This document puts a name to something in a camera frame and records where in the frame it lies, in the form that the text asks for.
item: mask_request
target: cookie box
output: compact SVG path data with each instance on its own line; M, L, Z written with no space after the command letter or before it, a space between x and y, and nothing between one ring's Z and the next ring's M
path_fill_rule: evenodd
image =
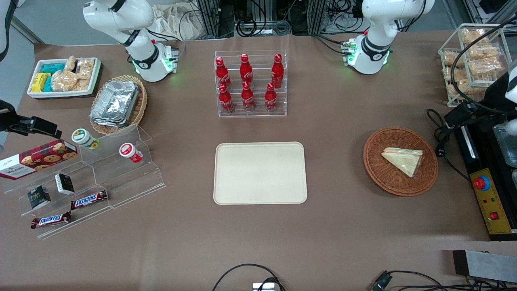
M77 149L70 143L56 139L30 151L0 161L0 177L12 180L41 171L77 156Z
M34 78L36 74L41 72L43 65L46 64L59 64L66 63L67 59L54 59L54 60L42 60L38 61L36 64L36 68L34 69L31 81L29 82L29 86L27 88L27 95L34 99L42 100L42 99L65 99L65 98L81 98L81 97L95 97L93 92L97 86L97 81L101 71L101 61L96 57L78 57L78 59L90 59L95 61L94 69L92 72L92 77L90 78L90 83L88 85L87 90L81 91L68 91L68 92L31 92L31 85L34 82Z

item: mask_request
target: yellow control panel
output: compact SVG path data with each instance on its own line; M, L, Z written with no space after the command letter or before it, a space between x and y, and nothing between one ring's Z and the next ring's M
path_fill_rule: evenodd
M509 234L510 223L501 205L501 200L494 186L488 169L470 174L474 191L478 198L479 208L483 214L486 227L491 235Z

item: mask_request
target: wicker basket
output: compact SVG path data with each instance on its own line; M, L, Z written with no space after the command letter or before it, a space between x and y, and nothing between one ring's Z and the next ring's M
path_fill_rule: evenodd
M140 81L139 79L137 79L134 76L126 76L126 75L115 77L115 78L111 79L110 81L122 81L122 82L131 81L131 82L138 84L138 86L140 87L140 91L138 92L138 97L137 97L138 99L136 100L136 103L134 105L133 113L129 120L128 126L131 124L139 124L142 121L142 118L144 117L145 107L147 106L147 92L145 91L145 87L144 87L144 84L142 84L142 81ZM97 92L97 95L95 96L95 99L94 99L94 103L92 104L92 109L95 106L95 103L97 103L97 100L99 99L99 95L102 92L102 90L104 89L104 87L106 86L106 84L107 84L107 82ZM121 129L116 126L100 125L100 124L93 122L93 120L91 120L91 119L90 119L90 123L92 124L92 127L95 129L96 132L102 133L105 135L114 133L117 130Z
M381 153L385 148L423 150L422 162L413 178L388 162ZM416 196L429 190L438 177L438 160L432 147L416 132L386 127L374 132L363 150L366 171L377 185L398 196Z

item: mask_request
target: brown tabletop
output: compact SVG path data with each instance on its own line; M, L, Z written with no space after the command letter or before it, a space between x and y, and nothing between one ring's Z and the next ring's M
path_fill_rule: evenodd
M388 64L372 76L343 66L311 37L189 42L177 74L144 82L149 102L141 126L153 137L153 160L167 187L46 240L36 239L20 218L18 200L2 195L0 289L211 290L230 267L257 263L288 290L365 290L385 269L459 282L449 250L517 256L514 242L488 242L472 188L443 160L436 184L412 198L384 192L362 164L366 139L386 126L410 128L435 146L425 110L449 110L436 52L450 34L400 33ZM288 50L287 117L220 119L214 51L263 49ZM35 50L36 60L98 57L101 83L136 75L120 45ZM90 128L91 105L91 98L24 95L19 114L57 123L66 139L78 127ZM1 158L50 140L10 134ZM216 146L260 141L303 144L307 201L215 204ZM447 147L464 170L455 140ZM250 290L266 277L260 269L236 270L219 290ZM402 275L393 281L403 283L428 284Z

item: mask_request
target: white tray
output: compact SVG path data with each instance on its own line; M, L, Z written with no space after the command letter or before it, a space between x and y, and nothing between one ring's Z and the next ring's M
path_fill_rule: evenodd
M36 74L41 72L41 68L43 65L46 64L59 64L59 63L66 63L67 59L54 59L54 60L42 60L38 61L36 64L36 68L34 69L33 75L31 77L31 82L29 83L29 87L27 88L27 95L29 95L32 98L35 99L60 99L60 98L74 98L78 96L84 96L84 95L90 95L93 93L95 89L95 85L97 83L97 78L99 77L99 71L101 62L96 57L81 57L78 59L87 59L87 60L94 60L94 69L92 72L92 77L90 78L90 84L88 85L87 90L81 90L81 91L68 91L68 92L31 92L31 86L34 82L34 78L36 77Z
M217 146L215 203L300 204L305 200L307 181L301 143L222 143Z

